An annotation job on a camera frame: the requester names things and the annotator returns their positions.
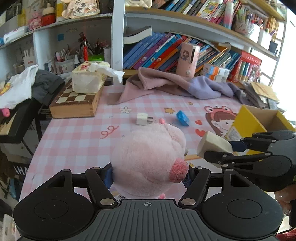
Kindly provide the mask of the wooden chess box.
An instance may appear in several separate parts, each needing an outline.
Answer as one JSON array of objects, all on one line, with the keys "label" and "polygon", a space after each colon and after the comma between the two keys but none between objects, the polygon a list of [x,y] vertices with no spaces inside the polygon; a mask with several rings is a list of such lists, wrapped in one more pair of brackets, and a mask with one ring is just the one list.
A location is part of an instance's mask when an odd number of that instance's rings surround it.
[{"label": "wooden chess box", "polygon": [[103,87],[97,93],[77,93],[72,88],[72,80],[69,80],[49,106],[52,118],[94,117]]}]

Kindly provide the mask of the white t-shirt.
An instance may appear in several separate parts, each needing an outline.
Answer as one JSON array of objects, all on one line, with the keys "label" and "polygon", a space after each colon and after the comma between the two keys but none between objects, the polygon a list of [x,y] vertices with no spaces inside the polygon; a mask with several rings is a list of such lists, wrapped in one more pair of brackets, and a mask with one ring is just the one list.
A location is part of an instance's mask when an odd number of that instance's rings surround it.
[{"label": "white t-shirt", "polygon": [[18,104],[32,98],[32,86],[35,83],[35,77],[39,70],[38,65],[27,67],[21,74],[10,78],[8,84],[10,88],[1,94],[1,109],[14,109]]}]

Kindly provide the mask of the tissue pack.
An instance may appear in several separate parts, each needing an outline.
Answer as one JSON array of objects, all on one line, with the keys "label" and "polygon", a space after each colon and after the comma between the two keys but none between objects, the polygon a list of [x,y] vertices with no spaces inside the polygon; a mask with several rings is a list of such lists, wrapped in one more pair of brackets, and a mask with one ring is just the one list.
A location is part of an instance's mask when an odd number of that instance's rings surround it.
[{"label": "tissue pack", "polygon": [[107,77],[122,83],[124,72],[111,68],[108,62],[85,61],[72,71],[72,88],[76,93],[97,93],[103,87]]}]

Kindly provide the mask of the white bookshelf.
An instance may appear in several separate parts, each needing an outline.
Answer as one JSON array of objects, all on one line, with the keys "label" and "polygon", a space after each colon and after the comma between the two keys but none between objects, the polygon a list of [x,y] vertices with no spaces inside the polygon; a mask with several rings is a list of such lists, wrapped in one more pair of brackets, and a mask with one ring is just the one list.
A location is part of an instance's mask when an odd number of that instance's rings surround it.
[{"label": "white bookshelf", "polygon": [[80,44],[79,33],[83,32],[88,41],[106,41],[111,47],[112,68],[123,69],[126,76],[135,74],[135,69],[128,69],[123,63],[123,56],[128,49],[123,37],[143,27],[152,27],[153,32],[171,32],[181,36],[198,39],[207,45],[212,44],[212,51],[206,51],[204,62],[212,64],[230,48],[238,52],[259,54],[261,65],[276,71],[281,59],[282,47],[287,37],[276,38],[278,52],[271,53],[262,45],[249,38],[196,16],[165,11],[127,7],[121,14],[99,14],[81,19],[68,19],[37,28],[25,33],[15,41],[1,46],[1,80],[13,73],[13,65],[20,61],[23,50],[34,48],[35,62],[44,68],[54,54],[67,46],[77,49]]}]

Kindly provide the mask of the stack of books right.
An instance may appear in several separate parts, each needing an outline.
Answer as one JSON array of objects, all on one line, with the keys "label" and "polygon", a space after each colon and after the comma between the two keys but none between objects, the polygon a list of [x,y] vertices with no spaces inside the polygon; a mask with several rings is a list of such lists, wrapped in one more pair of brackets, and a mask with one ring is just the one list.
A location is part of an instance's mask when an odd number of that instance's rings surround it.
[{"label": "stack of books right", "polygon": [[256,106],[260,109],[270,109],[270,110],[278,110],[279,102],[276,102],[272,99],[265,98],[263,96],[259,96],[252,88],[251,82],[245,82],[243,84],[244,89],[243,92],[249,102],[252,103],[253,106]]}]

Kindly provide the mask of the beige eraser block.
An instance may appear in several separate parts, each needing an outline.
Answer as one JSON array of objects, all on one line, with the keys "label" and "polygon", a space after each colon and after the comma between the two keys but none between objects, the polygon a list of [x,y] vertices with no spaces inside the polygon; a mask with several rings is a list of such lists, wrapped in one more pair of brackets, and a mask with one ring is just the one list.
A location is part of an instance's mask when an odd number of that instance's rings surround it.
[{"label": "beige eraser block", "polygon": [[215,161],[205,157],[207,151],[231,153],[233,152],[232,145],[224,138],[207,131],[197,146],[197,156],[205,159],[207,162],[212,163],[217,168],[222,166],[220,161]]}]

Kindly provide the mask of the small blue object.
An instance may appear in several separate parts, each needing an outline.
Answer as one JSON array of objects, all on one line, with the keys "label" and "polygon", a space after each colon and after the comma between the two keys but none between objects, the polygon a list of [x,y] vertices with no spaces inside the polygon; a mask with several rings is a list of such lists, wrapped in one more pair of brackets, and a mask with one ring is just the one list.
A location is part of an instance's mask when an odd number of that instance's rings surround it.
[{"label": "small blue object", "polygon": [[183,111],[178,111],[176,116],[182,126],[189,126],[190,120]]}]

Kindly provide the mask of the pink plush toy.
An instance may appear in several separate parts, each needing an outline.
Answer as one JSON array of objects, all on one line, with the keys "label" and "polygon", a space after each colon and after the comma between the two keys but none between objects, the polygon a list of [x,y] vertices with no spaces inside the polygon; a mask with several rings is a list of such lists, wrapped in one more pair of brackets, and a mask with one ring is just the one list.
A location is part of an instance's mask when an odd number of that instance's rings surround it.
[{"label": "pink plush toy", "polygon": [[138,126],[113,150],[113,186],[125,198],[164,199],[165,192],[187,176],[186,153],[184,133],[163,118]]}]

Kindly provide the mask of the red dictionary books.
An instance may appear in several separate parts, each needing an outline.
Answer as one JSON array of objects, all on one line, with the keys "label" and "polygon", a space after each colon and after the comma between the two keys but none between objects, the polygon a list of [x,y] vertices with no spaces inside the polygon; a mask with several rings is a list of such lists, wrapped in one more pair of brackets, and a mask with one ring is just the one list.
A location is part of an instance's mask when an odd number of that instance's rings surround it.
[{"label": "red dictionary books", "polygon": [[249,54],[245,51],[238,52],[239,58],[235,63],[233,69],[230,71],[228,75],[228,81],[232,83],[243,83],[246,82],[253,68],[260,67],[262,60],[255,57],[252,54]]}]

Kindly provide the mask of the brown paper envelope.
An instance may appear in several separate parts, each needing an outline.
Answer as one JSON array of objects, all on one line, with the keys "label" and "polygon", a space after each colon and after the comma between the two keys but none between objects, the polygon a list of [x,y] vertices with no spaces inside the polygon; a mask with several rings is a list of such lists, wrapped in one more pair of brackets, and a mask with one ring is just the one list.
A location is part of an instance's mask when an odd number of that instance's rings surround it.
[{"label": "brown paper envelope", "polygon": [[269,98],[269,99],[272,99],[276,102],[279,102],[276,94],[274,93],[273,89],[270,86],[266,86],[264,84],[257,83],[257,82],[251,82],[250,84],[251,84],[253,90],[259,96],[263,96],[265,98]]}]

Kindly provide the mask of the pink purple cloth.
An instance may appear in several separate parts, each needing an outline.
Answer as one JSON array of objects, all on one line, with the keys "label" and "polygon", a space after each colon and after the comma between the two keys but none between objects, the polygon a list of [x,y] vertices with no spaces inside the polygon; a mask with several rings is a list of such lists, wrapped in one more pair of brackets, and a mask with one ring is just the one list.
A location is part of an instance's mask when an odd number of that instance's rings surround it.
[{"label": "pink purple cloth", "polygon": [[241,104],[251,105],[246,94],[230,82],[215,82],[205,76],[197,76],[191,79],[143,67],[139,68],[135,75],[128,78],[123,92],[109,94],[108,104],[124,103],[152,94],[155,90],[197,99],[214,99],[224,95],[238,99]]}]

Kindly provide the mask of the white power plug adapter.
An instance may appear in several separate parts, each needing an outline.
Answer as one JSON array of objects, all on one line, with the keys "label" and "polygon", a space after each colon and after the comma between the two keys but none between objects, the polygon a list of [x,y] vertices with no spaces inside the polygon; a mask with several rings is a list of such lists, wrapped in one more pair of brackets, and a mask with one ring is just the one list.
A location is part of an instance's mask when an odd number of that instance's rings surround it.
[{"label": "white power plug adapter", "polygon": [[148,116],[147,113],[137,113],[136,124],[139,126],[145,126],[154,122],[154,118]]}]

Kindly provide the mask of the pink cylindrical device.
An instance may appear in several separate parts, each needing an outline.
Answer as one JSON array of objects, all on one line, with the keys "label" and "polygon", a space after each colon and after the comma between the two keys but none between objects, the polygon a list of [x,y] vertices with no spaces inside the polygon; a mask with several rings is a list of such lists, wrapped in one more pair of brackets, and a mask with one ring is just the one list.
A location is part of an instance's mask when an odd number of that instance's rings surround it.
[{"label": "pink cylindrical device", "polygon": [[200,46],[191,43],[182,43],[178,58],[176,74],[182,77],[193,78],[196,71]]}]

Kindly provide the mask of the dark grey garment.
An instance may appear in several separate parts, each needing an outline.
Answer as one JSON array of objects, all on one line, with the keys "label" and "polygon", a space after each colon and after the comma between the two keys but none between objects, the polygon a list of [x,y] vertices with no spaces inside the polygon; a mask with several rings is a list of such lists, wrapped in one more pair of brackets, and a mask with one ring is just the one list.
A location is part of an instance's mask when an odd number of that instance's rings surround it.
[{"label": "dark grey garment", "polygon": [[60,76],[46,70],[38,70],[32,86],[32,98],[49,106],[64,85],[65,81]]}]

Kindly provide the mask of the pink checkered tablecloth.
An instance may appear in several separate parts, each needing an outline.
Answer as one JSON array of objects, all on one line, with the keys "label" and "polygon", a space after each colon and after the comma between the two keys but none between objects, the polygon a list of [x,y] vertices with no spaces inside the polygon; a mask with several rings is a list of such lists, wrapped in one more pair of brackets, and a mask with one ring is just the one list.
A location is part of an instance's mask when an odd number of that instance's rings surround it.
[{"label": "pink checkered tablecloth", "polygon": [[121,86],[104,87],[96,115],[92,118],[54,119],[49,123],[30,163],[21,197],[26,197],[63,169],[83,173],[91,167],[104,167],[109,163],[118,140],[137,126],[138,113],[147,113],[155,120],[163,118],[167,123],[178,126],[176,114],[183,111],[190,120],[189,126],[182,127],[189,164],[220,172],[219,168],[196,155],[201,136],[211,130],[205,107],[226,106],[237,113],[241,107],[239,101],[225,96],[199,100],[157,90],[125,103],[108,105],[109,94],[122,90]]}]

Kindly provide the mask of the yellow cardboard box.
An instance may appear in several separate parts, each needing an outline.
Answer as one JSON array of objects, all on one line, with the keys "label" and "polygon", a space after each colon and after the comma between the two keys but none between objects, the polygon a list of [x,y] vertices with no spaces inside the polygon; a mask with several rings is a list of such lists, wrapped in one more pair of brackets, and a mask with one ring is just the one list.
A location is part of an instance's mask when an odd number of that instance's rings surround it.
[{"label": "yellow cardboard box", "polygon": [[251,137],[253,133],[279,130],[294,131],[295,127],[278,110],[258,109],[243,105],[227,132],[228,141],[239,141]]}]

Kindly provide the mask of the orange white boxes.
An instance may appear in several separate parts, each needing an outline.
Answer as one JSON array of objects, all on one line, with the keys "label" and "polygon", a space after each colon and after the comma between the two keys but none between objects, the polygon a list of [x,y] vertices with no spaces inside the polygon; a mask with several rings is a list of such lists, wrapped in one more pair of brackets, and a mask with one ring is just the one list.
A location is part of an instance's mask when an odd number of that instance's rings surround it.
[{"label": "orange white boxes", "polygon": [[229,73],[230,73],[229,69],[211,65],[211,64],[205,64],[200,74],[203,76],[206,76],[212,81],[224,83],[226,82]]}]

